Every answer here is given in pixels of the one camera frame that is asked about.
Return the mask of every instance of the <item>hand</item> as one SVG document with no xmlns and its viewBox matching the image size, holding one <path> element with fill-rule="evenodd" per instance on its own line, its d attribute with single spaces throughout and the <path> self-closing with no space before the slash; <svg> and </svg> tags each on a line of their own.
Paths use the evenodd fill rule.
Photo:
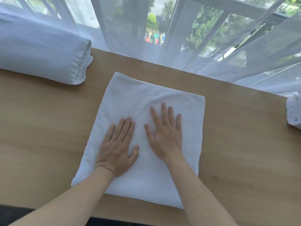
<svg viewBox="0 0 301 226">
<path fill-rule="evenodd" d="M 150 108 L 150 112 L 156 125 L 156 134 L 152 133 L 149 125 L 145 124 L 144 128 L 152 150 L 165 163 L 177 157 L 181 158 L 183 156 L 181 114 L 178 114 L 175 120 L 173 108 L 169 107 L 167 112 L 165 103 L 161 105 L 162 120 L 153 107 Z"/>
<path fill-rule="evenodd" d="M 133 137 L 135 122 L 128 117 L 121 119 L 117 128 L 111 125 L 100 147 L 95 167 L 104 167 L 115 175 L 121 176 L 135 163 L 139 156 L 139 146 L 133 148 L 128 157 L 129 145 Z"/>
</svg>

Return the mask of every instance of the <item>right hand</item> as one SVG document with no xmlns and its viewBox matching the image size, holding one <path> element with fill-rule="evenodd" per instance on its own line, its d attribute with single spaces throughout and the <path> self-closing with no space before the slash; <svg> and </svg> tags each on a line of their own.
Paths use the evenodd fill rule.
<svg viewBox="0 0 301 226">
<path fill-rule="evenodd" d="M 166 164 L 182 158 L 181 114 L 175 119 L 173 108 L 169 107 L 167 111 L 165 103 L 161 105 L 162 119 L 153 107 L 150 108 L 150 112 L 156 125 L 156 134 L 148 124 L 145 124 L 144 128 L 154 153 Z"/>
</svg>

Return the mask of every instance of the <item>left hand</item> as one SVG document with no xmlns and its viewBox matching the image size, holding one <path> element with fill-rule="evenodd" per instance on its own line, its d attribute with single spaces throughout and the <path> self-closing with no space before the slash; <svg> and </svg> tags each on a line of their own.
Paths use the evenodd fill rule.
<svg viewBox="0 0 301 226">
<path fill-rule="evenodd" d="M 139 146 L 135 146 L 128 157 L 134 129 L 135 122 L 131 117 L 121 119 L 116 129 L 114 124 L 111 125 L 100 147 L 95 167 L 104 167 L 115 177 L 126 173 L 139 156 Z"/>
</svg>

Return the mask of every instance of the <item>forearm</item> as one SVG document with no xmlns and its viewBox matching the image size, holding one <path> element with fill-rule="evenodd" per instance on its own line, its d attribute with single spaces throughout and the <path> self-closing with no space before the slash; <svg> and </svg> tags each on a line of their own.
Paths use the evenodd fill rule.
<svg viewBox="0 0 301 226">
<path fill-rule="evenodd" d="M 237 225 L 225 208 L 201 182 L 183 156 L 167 163 L 192 226 Z"/>
<path fill-rule="evenodd" d="M 111 171 L 98 167 L 85 180 L 12 225 L 85 225 L 113 179 Z"/>
</svg>

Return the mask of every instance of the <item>finger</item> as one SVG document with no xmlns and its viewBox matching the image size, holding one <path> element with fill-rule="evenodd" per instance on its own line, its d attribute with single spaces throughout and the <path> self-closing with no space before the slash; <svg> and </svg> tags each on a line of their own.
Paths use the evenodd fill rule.
<svg viewBox="0 0 301 226">
<path fill-rule="evenodd" d="M 130 128 L 131 122 L 132 122 L 132 118 L 131 117 L 126 118 L 126 121 L 125 121 L 125 123 L 124 123 L 124 125 L 122 127 L 122 130 L 121 130 L 121 132 L 120 132 L 120 134 L 119 134 L 119 136 L 118 136 L 118 138 L 116 140 L 117 142 L 121 143 L 124 140 L 124 137 L 126 136 L 128 130 Z"/>
<path fill-rule="evenodd" d="M 177 115 L 177 130 L 182 133 L 182 115 Z"/>
<path fill-rule="evenodd" d="M 115 129 L 115 133 L 113 134 L 113 136 L 111 138 L 111 140 L 113 142 L 115 142 L 117 140 L 117 138 L 118 138 L 118 136 L 119 136 L 119 134 L 120 134 L 120 132 L 122 130 L 122 127 L 123 127 L 125 121 L 126 121 L 125 119 L 120 119 L 120 121 L 119 121 L 119 123 L 117 125 L 117 128 Z"/>
<path fill-rule="evenodd" d="M 148 142 L 149 143 L 152 142 L 155 137 L 154 137 L 154 135 L 153 135 L 153 133 L 151 131 L 150 126 L 148 124 L 145 124 L 144 125 L 144 129 L 145 129 L 146 136 L 148 137 Z"/>
<path fill-rule="evenodd" d="M 163 123 L 163 125 L 169 125 L 169 118 L 168 118 L 168 113 L 167 113 L 167 108 L 166 108 L 165 103 L 161 104 L 161 113 L 162 113 L 162 123 Z"/>
<path fill-rule="evenodd" d="M 107 143 L 107 142 L 110 141 L 110 139 L 111 139 L 111 137 L 112 137 L 112 135 L 113 135 L 114 129 L 115 129 L 115 124 L 112 124 L 112 125 L 109 127 L 106 136 L 104 137 L 103 143 Z"/>
<path fill-rule="evenodd" d="M 154 107 L 150 108 L 150 113 L 153 117 L 153 122 L 155 123 L 156 128 L 159 129 L 163 124 Z"/>
<path fill-rule="evenodd" d="M 172 127 L 175 127 L 175 114 L 172 107 L 168 107 L 169 122 Z"/>
<path fill-rule="evenodd" d="M 129 157 L 129 164 L 132 166 L 139 157 L 139 146 L 133 148 L 132 155 Z"/>
<path fill-rule="evenodd" d="M 132 137 L 133 137 L 133 134 L 134 134 L 134 130 L 135 130 L 135 121 L 132 121 L 131 122 L 131 125 L 129 127 L 129 130 L 123 140 L 124 143 L 126 144 L 130 144 L 131 140 L 132 140 Z"/>
</svg>

